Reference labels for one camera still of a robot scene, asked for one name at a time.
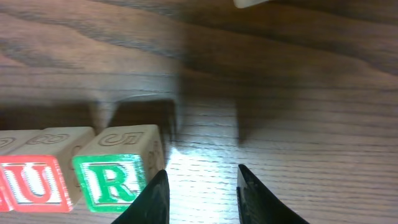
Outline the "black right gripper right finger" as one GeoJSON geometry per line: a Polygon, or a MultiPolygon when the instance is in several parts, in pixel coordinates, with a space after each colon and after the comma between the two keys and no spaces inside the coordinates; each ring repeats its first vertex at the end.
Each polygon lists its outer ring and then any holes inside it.
{"type": "Polygon", "coordinates": [[[283,204],[244,164],[236,187],[240,224],[309,224],[283,204]]]}

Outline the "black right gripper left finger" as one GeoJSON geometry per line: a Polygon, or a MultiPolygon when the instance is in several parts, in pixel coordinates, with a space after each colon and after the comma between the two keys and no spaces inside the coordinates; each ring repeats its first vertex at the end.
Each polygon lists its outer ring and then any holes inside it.
{"type": "Polygon", "coordinates": [[[111,224],[169,224],[170,188],[160,170],[133,203],[111,224]]]}

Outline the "green R block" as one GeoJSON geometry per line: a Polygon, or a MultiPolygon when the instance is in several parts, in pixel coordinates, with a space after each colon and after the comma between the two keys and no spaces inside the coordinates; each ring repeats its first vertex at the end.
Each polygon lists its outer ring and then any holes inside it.
{"type": "Polygon", "coordinates": [[[73,156],[72,165],[91,212],[121,213],[165,169],[159,128],[106,128],[73,156]]]}

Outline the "red U block moved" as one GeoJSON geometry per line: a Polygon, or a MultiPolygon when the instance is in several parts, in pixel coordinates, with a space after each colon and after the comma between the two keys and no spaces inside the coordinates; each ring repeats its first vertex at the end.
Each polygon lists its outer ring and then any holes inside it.
{"type": "Polygon", "coordinates": [[[81,198],[72,165],[95,137],[89,126],[46,128],[1,156],[2,189],[13,210],[68,213],[81,198]]]}

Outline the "red E block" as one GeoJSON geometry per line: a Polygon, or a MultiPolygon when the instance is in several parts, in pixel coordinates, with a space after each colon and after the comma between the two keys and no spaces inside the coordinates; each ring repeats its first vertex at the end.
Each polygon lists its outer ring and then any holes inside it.
{"type": "MultiPolygon", "coordinates": [[[[31,130],[7,130],[1,131],[1,155],[21,147],[30,138],[34,137],[39,133],[38,129],[31,130]]],[[[5,190],[6,181],[1,177],[1,212],[9,212],[13,210],[10,196],[7,195],[5,190]]]]}

